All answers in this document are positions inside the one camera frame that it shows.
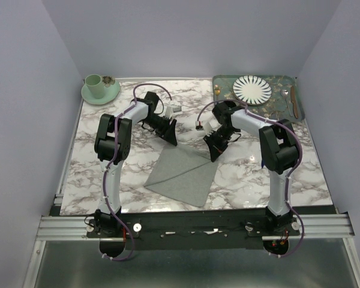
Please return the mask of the grey woven cloth napkin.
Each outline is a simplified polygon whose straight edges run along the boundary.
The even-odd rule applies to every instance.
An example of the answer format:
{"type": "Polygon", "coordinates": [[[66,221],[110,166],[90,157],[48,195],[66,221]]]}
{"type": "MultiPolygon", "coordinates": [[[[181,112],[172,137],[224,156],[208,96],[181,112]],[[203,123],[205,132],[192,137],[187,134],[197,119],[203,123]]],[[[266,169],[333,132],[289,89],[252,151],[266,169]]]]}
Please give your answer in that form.
{"type": "Polygon", "coordinates": [[[187,145],[166,145],[144,187],[162,196],[202,207],[207,200],[218,163],[205,151],[187,145]]]}

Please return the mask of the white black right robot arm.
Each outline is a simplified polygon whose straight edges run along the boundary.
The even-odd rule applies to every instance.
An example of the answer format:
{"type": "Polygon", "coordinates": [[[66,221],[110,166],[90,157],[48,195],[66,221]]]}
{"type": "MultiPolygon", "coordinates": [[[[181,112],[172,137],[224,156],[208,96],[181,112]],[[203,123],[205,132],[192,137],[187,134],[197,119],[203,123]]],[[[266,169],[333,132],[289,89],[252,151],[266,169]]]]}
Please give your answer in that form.
{"type": "Polygon", "coordinates": [[[292,222],[290,204],[290,178],[302,161],[302,146],[291,122],[287,119],[270,120],[250,112],[238,100],[213,101],[212,114],[220,124],[212,130],[197,121],[206,135],[210,159],[215,162],[228,148],[231,137],[241,131],[259,138],[262,167],[269,171],[270,193],[266,207],[264,228],[271,235],[277,235],[292,222]]]}

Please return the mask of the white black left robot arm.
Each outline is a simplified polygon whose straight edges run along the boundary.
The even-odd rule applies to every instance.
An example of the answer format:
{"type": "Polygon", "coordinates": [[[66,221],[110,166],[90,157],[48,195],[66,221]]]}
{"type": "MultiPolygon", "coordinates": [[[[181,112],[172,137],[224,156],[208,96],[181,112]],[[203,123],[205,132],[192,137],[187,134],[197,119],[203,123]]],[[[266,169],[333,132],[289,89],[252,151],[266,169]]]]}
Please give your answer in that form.
{"type": "Polygon", "coordinates": [[[94,151],[103,172],[102,198],[94,218],[101,231],[108,237],[116,236],[121,229],[121,202],[119,197],[121,169],[131,149],[132,128],[147,125],[156,136],[167,143],[178,144],[175,134],[176,120],[155,113],[161,101],[154,92],[133,100],[119,116],[103,114],[95,138],[94,151]]]}

